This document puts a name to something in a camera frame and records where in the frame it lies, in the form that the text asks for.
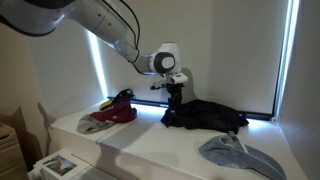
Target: red cloth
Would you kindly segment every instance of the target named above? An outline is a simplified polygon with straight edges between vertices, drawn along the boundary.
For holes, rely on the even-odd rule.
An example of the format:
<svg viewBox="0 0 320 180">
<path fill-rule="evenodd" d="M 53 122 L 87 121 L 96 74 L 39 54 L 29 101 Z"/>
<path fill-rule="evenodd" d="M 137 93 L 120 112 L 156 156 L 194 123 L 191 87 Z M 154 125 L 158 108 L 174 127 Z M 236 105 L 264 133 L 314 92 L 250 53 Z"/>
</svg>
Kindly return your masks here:
<svg viewBox="0 0 320 180">
<path fill-rule="evenodd" d="M 137 110 L 136 108 L 132 108 L 129 102 L 118 102 L 104 111 L 91 113 L 90 116 L 98 121 L 128 123 L 137 117 Z"/>
</svg>

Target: gray cloth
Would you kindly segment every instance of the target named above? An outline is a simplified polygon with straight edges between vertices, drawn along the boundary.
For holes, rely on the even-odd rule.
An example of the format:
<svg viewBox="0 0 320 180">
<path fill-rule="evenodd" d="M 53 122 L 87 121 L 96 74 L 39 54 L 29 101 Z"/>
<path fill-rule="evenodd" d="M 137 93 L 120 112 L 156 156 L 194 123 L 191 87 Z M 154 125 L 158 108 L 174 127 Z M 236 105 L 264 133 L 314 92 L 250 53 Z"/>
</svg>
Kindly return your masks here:
<svg viewBox="0 0 320 180">
<path fill-rule="evenodd" d="M 104 129 L 112 127 L 115 123 L 113 121 L 98 121 L 89 116 L 89 114 L 84 115 L 78 124 L 77 130 L 82 134 L 91 134 Z"/>
<path fill-rule="evenodd" d="M 209 161 L 229 168 L 253 169 L 271 179 L 285 180 L 286 175 L 277 161 L 265 153 L 234 141 L 230 135 L 214 137 L 199 148 Z"/>
</svg>

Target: white robotic arm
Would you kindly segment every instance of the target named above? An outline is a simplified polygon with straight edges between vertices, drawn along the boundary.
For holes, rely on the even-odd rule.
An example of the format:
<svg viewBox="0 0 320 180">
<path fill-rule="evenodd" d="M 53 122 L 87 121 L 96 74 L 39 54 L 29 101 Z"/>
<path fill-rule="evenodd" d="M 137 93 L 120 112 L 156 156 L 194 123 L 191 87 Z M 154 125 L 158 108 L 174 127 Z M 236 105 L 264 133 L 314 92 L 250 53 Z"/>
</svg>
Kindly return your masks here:
<svg viewBox="0 0 320 180">
<path fill-rule="evenodd" d="M 181 72 L 178 47 L 164 43 L 152 54 L 140 56 L 137 46 L 128 43 L 128 24 L 109 0 L 0 0 L 0 22 L 29 36 L 44 36 L 63 19 L 72 19 L 133 64 L 140 74 L 161 74 L 166 84 L 181 84 L 188 78 Z"/>
</svg>

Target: white countertop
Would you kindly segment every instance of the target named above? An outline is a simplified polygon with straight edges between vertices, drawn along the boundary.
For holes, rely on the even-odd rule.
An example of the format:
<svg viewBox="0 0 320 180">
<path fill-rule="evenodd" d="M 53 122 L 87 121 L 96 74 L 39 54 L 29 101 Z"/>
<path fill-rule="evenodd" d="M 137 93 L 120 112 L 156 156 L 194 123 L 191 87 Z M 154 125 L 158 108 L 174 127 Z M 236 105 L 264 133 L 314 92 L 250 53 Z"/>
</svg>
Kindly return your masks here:
<svg viewBox="0 0 320 180">
<path fill-rule="evenodd" d="M 116 124 L 110 129 L 84 135 L 77 132 L 79 119 L 98 110 L 98 105 L 58 119 L 53 128 L 92 140 L 119 151 L 141 157 L 168 168 L 190 174 L 199 179 L 267 179 L 248 169 L 231 169 L 218 166 L 198 152 L 209 139 L 223 135 L 214 130 L 187 130 L 166 128 L 161 122 L 165 109 L 142 105 L 137 108 L 137 119 L 127 124 Z M 284 169 L 288 179 L 307 179 L 294 158 L 281 129 L 271 122 L 249 120 L 250 124 L 239 130 L 242 143 L 273 157 Z"/>
</svg>

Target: black cloth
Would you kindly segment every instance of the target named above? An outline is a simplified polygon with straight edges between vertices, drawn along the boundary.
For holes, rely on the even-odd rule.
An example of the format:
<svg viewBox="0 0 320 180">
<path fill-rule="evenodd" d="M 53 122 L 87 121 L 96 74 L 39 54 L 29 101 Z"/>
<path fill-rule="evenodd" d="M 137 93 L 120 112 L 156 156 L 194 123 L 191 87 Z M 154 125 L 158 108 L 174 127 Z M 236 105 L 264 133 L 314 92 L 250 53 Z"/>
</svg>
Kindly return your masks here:
<svg viewBox="0 0 320 180">
<path fill-rule="evenodd" d="M 161 122 L 167 127 L 214 129 L 225 133 L 233 131 L 236 134 L 239 127 L 249 124 L 236 110 L 199 99 L 177 105 L 175 109 L 167 109 Z"/>
</svg>

